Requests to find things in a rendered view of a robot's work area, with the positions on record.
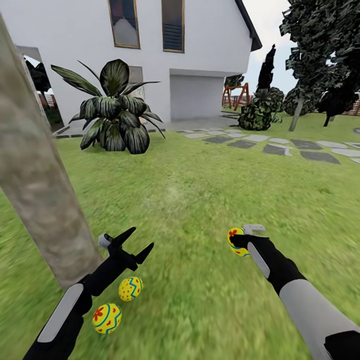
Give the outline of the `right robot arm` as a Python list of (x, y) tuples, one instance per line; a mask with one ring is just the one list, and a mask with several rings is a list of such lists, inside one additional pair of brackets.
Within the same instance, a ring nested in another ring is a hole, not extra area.
[(314, 360), (360, 360), (360, 327), (329, 302), (286, 258), (262, 224), (245, 224), (230, 241), (245, 248), (272, 283)]

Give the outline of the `easter egg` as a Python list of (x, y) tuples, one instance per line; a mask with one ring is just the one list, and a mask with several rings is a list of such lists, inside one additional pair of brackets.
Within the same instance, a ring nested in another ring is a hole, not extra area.
[(93, 315), (93, 326), (100, 334), (107, 335), (119, 326), (122, 314), (119, 305), (115, 303), (103, 304)]
[(251, 256), (249, 251), (244, 247), (235, 247), (234, 243), (231, 242), (230, 237), (233, 237), (234, 235), (244, 235), (244, 229), (243, 227), (234, 227), (232, 228), (228, 234), (227, 234), (227, 241), (230, 248), (239, 256), (242, 257), (249, 257)]
[(142, 289), (142, 279), (137, 276), (130, 276), (122, 281), (118, 294), (123, 301), (130, 302), (140, 295)]

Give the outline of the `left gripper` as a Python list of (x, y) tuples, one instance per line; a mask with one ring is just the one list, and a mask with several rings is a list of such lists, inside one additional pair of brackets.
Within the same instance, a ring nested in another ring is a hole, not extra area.
[(124, 271), (126, 268), (129, 268), (133, 271), (136, 271), (138, 268), (137, 264), (143, 264), (144, 260), (147, 258), (154, 243), (152, 242), (147, 248), (140, 252), (137, 256), (131, 254), (131, 256), (121, 248), (121, 245), (132, 235), (136, 230), (136, 227), (132, 227), (117, 236), (111, 241), (111, 244), (108, 246), (109, 257), (96, 269), (96, 272), (105, 284), (110, 285), (113, 283)]

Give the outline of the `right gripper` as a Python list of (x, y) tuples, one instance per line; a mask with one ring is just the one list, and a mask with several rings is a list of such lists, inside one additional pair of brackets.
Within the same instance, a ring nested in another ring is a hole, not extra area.
[(250, 234), (234, 234), (230, 237), (230, 241), (236, 248), (246, 248), (246, 239), (251, 236)]

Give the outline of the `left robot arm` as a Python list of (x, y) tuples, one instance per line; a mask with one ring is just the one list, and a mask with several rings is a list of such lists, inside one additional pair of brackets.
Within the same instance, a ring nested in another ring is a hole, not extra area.
[(136, 271), (154, 247), (152, 242), (137, 256), (125, 253), (121, 245), (135, 230), (132, 227), (116, 238), (107, 233), (99, 236), (98, 246), (108, 252), (108, 259), (65, 291), (23, 360), (68, 360), (84, 324), (83, 315), (92, 308), (92, 296), (100, 296), (126, 268)]

